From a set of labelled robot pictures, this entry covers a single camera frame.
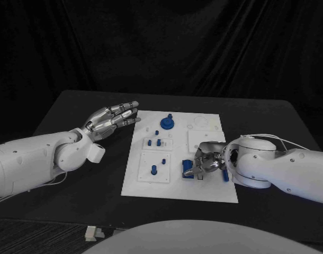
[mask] black backdrop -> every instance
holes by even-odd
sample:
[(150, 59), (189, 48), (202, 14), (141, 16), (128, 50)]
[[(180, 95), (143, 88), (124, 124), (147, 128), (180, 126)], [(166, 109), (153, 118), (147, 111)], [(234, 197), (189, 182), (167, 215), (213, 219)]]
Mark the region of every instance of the black backdrop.
[(323, 0), (0, 0), (0, 143), (65, 89), (285, 99), (323, 148)]

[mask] black table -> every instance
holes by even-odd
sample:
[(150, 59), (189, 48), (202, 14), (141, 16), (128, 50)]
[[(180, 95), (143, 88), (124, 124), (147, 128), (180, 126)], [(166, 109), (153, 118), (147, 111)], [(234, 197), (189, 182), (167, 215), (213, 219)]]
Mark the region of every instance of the black table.
[[(82, 126), (104, 106), (138, 101), (140, 110), (221, 115), (226, 141), (241, 134), (270, 133), (320, 150), (287, 101), (182, 97), (65, 91), (35, 135)], [(297, 241), (323, 241), (323, 204), (284, 193), (275, 186), (252, 189), (236, 185), (239, 203), (121, 196), (134, 126), (118, 129), (101, 145), (100, 164), (87, 162), (66, 181), (38, 188), (0, 203), (0, 219), (62, 222), (131, 228), (163, 220), (212, 220), (265, 230)]]

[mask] white board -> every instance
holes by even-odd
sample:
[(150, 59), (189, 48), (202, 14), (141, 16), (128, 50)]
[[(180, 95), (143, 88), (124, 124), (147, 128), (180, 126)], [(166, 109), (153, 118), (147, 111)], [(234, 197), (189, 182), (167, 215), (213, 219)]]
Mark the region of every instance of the white board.
[[(174, 127), (164, 130), (160, 122), (169, 114), (173, 114)], [(221, 170), (205, 173), (203, 180), (198, 180), (196, 176), (193, 179), (183, 178), (183, 160), (189, 159), (195, 162), (195, 150), (189, 152), (189, 130), (192, 130), (193, 146), (196, 145), (195, 142), (211, 141), (211, 138), (225, 142), (219, 115), (140, 110), (137, 117), (141, 118), (141, 121), (136, 123), (134, 127), (121, 195), (238, 203), (235, 185), (232, 181), (223, 181)], [(153, 142), (157, 139), (172, 140), (173, 149), (159, 150), (160, 147), (147, 149), (150, 139)], [(146, 153), (161, 153), (161, 155), (160, 157), (147, 155), (147, 163), (143, 162), (143, 164), (141, 156)], [(161, 157), (166, 155), (170, 155), (166, 162), (169, 163), (169, 173), (163, 171), (169, 176), (167, 180), (164, 174), (151, 174), (151, 165), (160, 164)]]

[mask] robotic hand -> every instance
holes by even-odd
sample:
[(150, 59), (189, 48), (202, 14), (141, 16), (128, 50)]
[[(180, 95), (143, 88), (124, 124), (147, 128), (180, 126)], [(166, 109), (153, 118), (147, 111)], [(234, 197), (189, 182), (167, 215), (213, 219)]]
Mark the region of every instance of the robotic hand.
[(125, 119), (137, 113), (138, 103), (104, 107), (84, 126), (0, 145), (0, 197), (42, 186), (68, 171), (76, 170), (88, 159), (100, 163), (105, 149), (94, 142), (105, 139), (117, 128), (140, 122)]
[(229, 144), (200, 143), (195, 160), (186, 176), (229, 170), (235, 184), (252, 188), (274, 184), (285, 193), (323, 203), (323, 152), (281, 152), (270, 141), (247, 135)]

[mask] blue part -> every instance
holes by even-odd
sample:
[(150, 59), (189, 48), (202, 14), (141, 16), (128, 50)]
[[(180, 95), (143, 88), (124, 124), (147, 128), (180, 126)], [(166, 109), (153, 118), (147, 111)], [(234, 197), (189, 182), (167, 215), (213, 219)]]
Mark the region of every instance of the blue part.
[(185, 171), (193, 167), (193, 162), (190, 160), (183, 160), (183, 178), (195, 178), (195, 175), (185, 176)]
[(156, 167), (156, 165), (151, 166), (151, 174), (153, 174), (153, 175), (157, 174), (157, 167)]
[(174, 120), (172, 114), (169, 114), (167, 118), (161, 120), (161, 127), (166, 130), (170, 130), (174, 127)]
[(223, 176), (223, 181), (228, 182), (229, 177), (228, 177), (228, 170), (226, 169), (222, 170), (222, 176)]

